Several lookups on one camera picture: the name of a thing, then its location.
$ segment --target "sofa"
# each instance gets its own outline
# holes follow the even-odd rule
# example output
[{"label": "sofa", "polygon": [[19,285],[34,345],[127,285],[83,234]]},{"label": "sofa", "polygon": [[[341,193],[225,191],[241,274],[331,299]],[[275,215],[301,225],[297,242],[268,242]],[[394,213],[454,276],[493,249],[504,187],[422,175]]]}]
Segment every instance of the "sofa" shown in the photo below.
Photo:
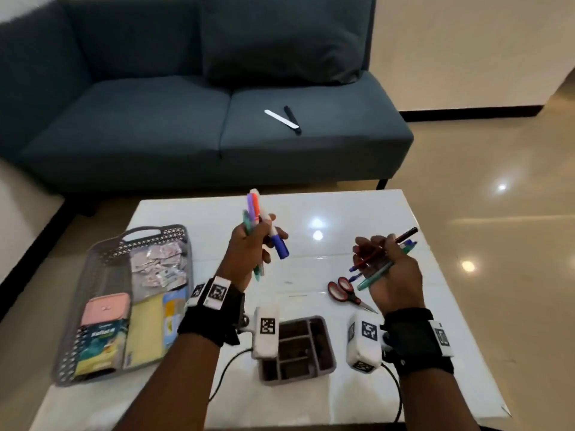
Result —
[{"label": "sofa", "polygon": [[368,71],[375,5],[355,81],[222,86],[198,0],[54,0],[0,25],[0,156],[64,195],[390,179],[413,135]]}]

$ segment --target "sofa cushion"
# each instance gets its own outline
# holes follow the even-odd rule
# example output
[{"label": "sofa cushion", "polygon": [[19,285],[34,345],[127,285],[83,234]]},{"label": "sofa cushion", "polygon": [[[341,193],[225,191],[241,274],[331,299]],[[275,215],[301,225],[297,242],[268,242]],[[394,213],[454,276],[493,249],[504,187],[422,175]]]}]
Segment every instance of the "sofa cushion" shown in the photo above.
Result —
[{"label": "sofa cushion", "polygon": [[351,83],[373,0],[199,0],[202,64],[214,84]]},{"label": "sofa cushion", "polygon": [[98,80],[201,74],[197,0],[66,0]]},{"label": "sofa cushion", "polygon": [[0,155],[13,160],[91,84],[58,2],[0,24]]},{"label": "sofa cushion", "polygon": [[[264,113],[287,118],[302,134]],[[369,72],[341,86],[235,91],[220,150],[223,168],[246,184],[391,178],[413,134]]]},{"label": "sofa cushion", "polygon": [[104,81],[18,159],[62,192],[198,186],[216,173],[228,104],[197,76]]}]

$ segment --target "wall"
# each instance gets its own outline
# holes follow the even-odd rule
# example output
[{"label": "wall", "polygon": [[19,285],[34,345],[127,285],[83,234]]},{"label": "wall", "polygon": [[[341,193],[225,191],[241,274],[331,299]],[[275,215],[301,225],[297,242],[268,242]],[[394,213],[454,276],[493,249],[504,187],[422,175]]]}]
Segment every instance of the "wall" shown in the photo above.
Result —
[{"label": "wall", "polygon": [[399,110],[545,104],[573,37],[575,0],[377,0],[370,71]]},{"label": "wall", "polygon": [[[0,0],[0,21],[21,15],[47,0]],[[0,161],[0,282],[61,206],[9,164]]]}]

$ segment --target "scissors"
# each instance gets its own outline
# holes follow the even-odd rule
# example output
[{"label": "scissors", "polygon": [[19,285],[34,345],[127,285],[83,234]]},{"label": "scissors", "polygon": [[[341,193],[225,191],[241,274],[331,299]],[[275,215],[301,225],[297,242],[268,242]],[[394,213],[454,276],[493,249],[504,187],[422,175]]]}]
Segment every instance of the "scissors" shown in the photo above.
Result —
[{"label": "scissors", "polygon": [[340,277],[338,282],[330,281],[327,285],[327,291],[336,301],[345,302],[350,301],[353,304],[366,309],[367,311],[372,311],[377,313],[369,305],[365,304],[360,298],[355,296],[354,287],[347,281],[347,278]]}]

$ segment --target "person's left hand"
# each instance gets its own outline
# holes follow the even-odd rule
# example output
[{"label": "person's left hand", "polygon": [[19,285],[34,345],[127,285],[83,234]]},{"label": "person's left hand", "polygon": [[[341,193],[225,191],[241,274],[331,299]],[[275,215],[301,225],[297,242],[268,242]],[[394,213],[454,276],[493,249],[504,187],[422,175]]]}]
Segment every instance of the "person's left hand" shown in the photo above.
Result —
[{"label": "person's left hand", "polygon": [[[276,215],[270,214],[271,220],[275,220]],[[230,280],[240,292],[248,287],[251,280],[252,270],[261,262],[269,263],[271,261],[268,251],[262,248],[266,244],[273,248],[273,244],[268,236],[271,229],[271,222],[262,221],[254,227],[248,236],[243,224],[238,225],[232,231],[232,237],[229,239],[228,249],[216,275],[226,280]],[[279,236],[287,239],[288,234],[281,228],[276,227]]]}]

